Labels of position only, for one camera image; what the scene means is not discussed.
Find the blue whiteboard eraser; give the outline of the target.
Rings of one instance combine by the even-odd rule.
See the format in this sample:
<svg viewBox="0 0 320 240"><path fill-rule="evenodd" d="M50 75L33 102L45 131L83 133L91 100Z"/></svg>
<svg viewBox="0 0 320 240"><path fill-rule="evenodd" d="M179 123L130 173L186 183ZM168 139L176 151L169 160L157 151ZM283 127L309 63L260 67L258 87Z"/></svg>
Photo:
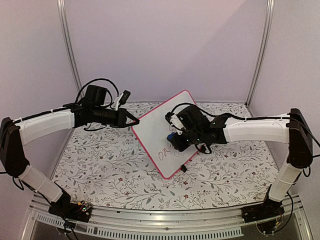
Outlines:
<svg viewBox="0 0 320 240"><path fill-rule="evenodd" d="M171 134L169 134L168 136L167 136L167 140L170 142L170 143L172 143L173 142L173 140L174 140L174 136L175 136L175 132L172 132Z"/></svg>

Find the pink framed whiteboard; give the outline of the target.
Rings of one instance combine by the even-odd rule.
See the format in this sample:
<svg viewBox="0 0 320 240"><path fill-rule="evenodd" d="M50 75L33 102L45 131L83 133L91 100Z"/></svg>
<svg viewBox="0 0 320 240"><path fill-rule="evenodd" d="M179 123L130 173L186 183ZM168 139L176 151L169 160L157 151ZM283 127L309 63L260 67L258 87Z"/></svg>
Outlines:
<svg viewBox="0 0 320 240"><path fill-rule="evenodd" d="M167 136L177 130L166 121L165 115L181 103L194 104L188 90L183 90L139 118L139 124L132 126L132 131L140 145L155 165L160 175L168 180L176 174L196 153L194 146L180 152L174 149Z"/></svg>

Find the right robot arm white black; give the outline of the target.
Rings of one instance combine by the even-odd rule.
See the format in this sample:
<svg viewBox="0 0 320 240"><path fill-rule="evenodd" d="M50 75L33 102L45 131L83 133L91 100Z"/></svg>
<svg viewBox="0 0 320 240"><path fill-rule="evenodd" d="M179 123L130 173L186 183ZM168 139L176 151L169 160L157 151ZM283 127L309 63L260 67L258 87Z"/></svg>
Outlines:
<svg viewBox="0 0 320 240"><path fill-rule="evenodd" d="M299 178L301 172L313 162L314 138L301 111L292 108L289 113L276 116L239 117L231 113L213 116L198 106L186 103L175 113L169 111L166 121L176 129L167 140L179 152L190 146L204 154L211 154L211 145L238 141L267 141L288 144L288 156L280 168L278 177L270 185L264 203L258 213L269 218L278 210L287 191Z"/></svg>

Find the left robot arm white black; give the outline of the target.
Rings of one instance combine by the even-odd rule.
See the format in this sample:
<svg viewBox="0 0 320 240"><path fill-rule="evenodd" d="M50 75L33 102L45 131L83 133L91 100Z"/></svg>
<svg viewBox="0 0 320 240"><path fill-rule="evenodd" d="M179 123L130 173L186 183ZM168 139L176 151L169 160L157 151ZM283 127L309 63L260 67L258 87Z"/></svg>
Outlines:
<svg viewBox="0 0 320 240"><path fill-rule="evenodd" d="M56 132L91 123L111 128L127 128L139 124L140 121L123 108L131 95L130 91L117 93L116 98L105 104L106 95L109 93L107 88L91 84L87 86L84 97L77 96L72 103L15 120L6 117L1 122L0 161L5 174L19 179L55 203L55 209L63 217L70 217L75 211L74 205L63 198L68 197L68 194L30 164L24 147Z"/></svg>

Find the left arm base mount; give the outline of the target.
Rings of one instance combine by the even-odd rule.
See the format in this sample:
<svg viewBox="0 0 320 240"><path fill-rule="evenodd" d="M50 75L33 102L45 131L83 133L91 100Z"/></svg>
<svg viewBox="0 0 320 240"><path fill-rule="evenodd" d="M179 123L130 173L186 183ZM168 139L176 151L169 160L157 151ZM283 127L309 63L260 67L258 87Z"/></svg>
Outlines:
<svg viewBox="0 0 320 240"><path fill-rule="evenodd" d="M84 200L71 202L71 196L64 191L56 202L50 203L48 212L62 219L88 223L92 214L92 205Z"/></svg>

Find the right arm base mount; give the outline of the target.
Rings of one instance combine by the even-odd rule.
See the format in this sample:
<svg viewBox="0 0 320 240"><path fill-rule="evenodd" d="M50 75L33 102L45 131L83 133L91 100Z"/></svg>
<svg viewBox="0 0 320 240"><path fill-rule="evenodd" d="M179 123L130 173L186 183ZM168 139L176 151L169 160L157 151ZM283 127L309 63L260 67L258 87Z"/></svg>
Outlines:
<svg viewBox="0 0 320 240"><path fill-rule="evenodd" d="M258 231L264 235L274 234L282 222L285 210L282 202L266 198L262 203L241 208L245 223L256 222Z"/></svg>

